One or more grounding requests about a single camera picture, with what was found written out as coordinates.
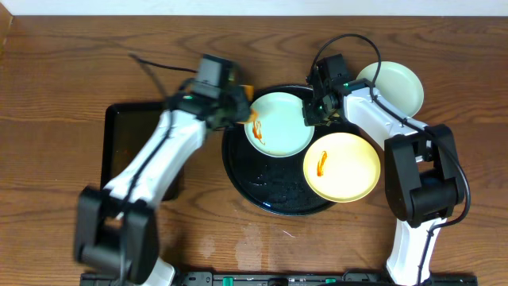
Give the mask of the orange green scrub sponge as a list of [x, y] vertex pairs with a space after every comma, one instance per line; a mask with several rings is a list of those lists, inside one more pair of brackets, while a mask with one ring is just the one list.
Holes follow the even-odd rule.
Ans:
[[246, 125], [248, 123], [254, 122], [259, 117], [259, 113], [255, 109], [252, 108], [252, 103], [254, 100], [254, 86], [244, 84], [244, 85], [241, 85], [241, 88], [244, 92], [244, 97], [247, 100], [250, 115], [247, 119], [241, 120], [238, 123], [242, 124], [242, 125]]

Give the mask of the pale blue plate back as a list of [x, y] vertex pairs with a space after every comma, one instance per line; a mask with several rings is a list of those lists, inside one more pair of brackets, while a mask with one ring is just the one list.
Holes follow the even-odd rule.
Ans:
[[256, 118], [244, 125], [248, 142], [270, 157], [290, 157], [300, 153], [314, 136], [314, 127], [306, 126], [302, 100], [286, 92], [261, 95], [251, 105]]

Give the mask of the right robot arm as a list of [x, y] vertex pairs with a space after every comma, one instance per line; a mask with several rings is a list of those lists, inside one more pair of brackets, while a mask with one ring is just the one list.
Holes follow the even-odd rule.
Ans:
[[425, 283], [437, 235], [458, 223], [458, 204], [471, 204], [452, 131], [415, 119], [423, 86], [402, 64], [378, 60], [352, 76], [342, 55], [318, 58], [307, 82], [313, 90], [302, 108], [308, 126], [338, 121], [364, 132], [332, 133], [313, 143], [303, 166], [307, 183], [322, 198], [343, 203], [383, 180], [396, 218], [387, 273], [399, 285]]

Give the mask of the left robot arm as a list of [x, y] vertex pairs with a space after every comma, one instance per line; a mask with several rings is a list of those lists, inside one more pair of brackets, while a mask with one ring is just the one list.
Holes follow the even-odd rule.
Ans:
[[165, 108], [130, 164], [102, 189], [81, 192], [74, 257], [112, 275], [113, 285], [169, 285], [175, 269], [159, 256], [156, 209], [209, 133], [252, 120], [252, 91], [235, 62], [205, 54], [193, 77], [169, 95], [152, 70], [155, 64], [132, 58], [156, 85]]

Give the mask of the pale blue plate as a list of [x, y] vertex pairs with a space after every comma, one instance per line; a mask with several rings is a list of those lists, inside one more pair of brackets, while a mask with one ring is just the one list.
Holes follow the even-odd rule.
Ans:
[[413, 117], [423, 105], [424, 89], [420, 79], [402, 64], [383, 61], [375, 86], [389, 103], [406, 116]]
[[270, 157], [290, 157], [300, 153], [314, 136], [314, 127], [306, 126], [302, 100], [286, 92], [261, 95], [251, 105], [256, 118], [244, 125], [248, 142]]

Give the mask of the pale blue plate front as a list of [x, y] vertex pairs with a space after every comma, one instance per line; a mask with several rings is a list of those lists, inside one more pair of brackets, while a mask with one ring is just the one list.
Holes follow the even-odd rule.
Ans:
[[413, 117], [423, 105], [424, 89], [420, 79], [402, 64], [383, 61], [375, 86], [389, 103], [406, 116]]

